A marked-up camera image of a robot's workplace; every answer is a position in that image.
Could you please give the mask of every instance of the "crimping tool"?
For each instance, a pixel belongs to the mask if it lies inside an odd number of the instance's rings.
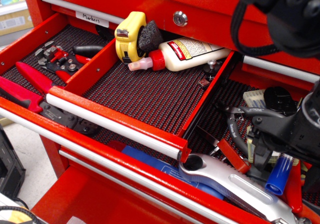
[[[17,62],[16,67],[18,71],[20,71],[22,75],[42,94],[46,94],[54,85],[49,78],[26,63]],[[100,128],[92,122],[49,105],[44,101],[42,96],[3,77],[0,77],[0,93],[13,103],[49,118],[64,125],[65,127],[71,128],[81,134],[90,136],[95,134]]]

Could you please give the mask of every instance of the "red handle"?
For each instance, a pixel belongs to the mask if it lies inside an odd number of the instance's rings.
[[[32,112],[40,113],[43,111],[39,106],[39,103],[43,100],[42,96],[3,77],[0,77],[0,93],[11,102],[25,107]]]
[[[87,57],[84,57],[84,56],[81,56],[81,55],[78,55],[78,54],[76,54],[75,58],[77,59],[77,61],[79,63],[82,63],[82,64],[86,64],[91,60],[90,58],[87,58]]]
[[[26,63],[17,62],[15,66],[19,73],[43,95],[46,95],[49,89],[55,86],[51,79]]]
[[[64,72],[64,71],[59,71],[58,70],[58,71],[55,72],[55,74],[58,75],[58,77],[65,83],[68,81],[68,79],[71,78],[71,75],[68,74],[67,72]]]

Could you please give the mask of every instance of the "red tool box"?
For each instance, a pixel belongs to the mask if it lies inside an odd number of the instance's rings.
[[[230,35],[231,15],[238,0],[26,0],[34,29],[0,52],[0,75],[37,92],[21,77],[15,63],[40,70],[35,51],[54,40],[65,51],[73,45],[104,43],[95,24],[79,18],[108,21],[115,30],[131,11],[142,11],[168,35],[182,35],[235,50]],[[178,26],[173,14],[187,15]],[[249,7],[240,38],[246,45],[271,43],[265,16]],[[264,59],[319,78],[316,59],[283,52]],[[204,90],[198,85],[202,68],[181,72],[130,72],[116,53],[115,40],[64,84],[57,84],[46,101],[102,126],[88,137],[57,124],[0,96],[0,114],[41,135],[57,183],[32,210],[48,223],[66,223],[72,216],[85,223],[267,223],[235,205],[121,153],[108,144],[120,141],[173,166],[190,152],[208,153],[212,147],[195,131],[201,124],[219,140],[230,138],[226,120],[212,106],[213,99],[244,105],[243,92],[269,86],[286,88],[294,100],[305,97],[312,81],[265,70],[232,51],[217,76]],[[241,123],[243,137],[250,120]]]

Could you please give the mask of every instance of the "bottle label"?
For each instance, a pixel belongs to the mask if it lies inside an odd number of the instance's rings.
[[[220,46],[201,42],[192,38],[180,38],[168,42],[178,59],[188,60],[193,57],[223,49]]]

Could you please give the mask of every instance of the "white glue bottle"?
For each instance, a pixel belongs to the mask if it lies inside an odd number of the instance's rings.
[[[167,68],[170,71],[205,64],[211,59],[221,59],[229,55],[230,49],[205,43],[192,38],[179,38],[159,45],[149,57],[128,64],[130,71],[151,68],[154,71]]]

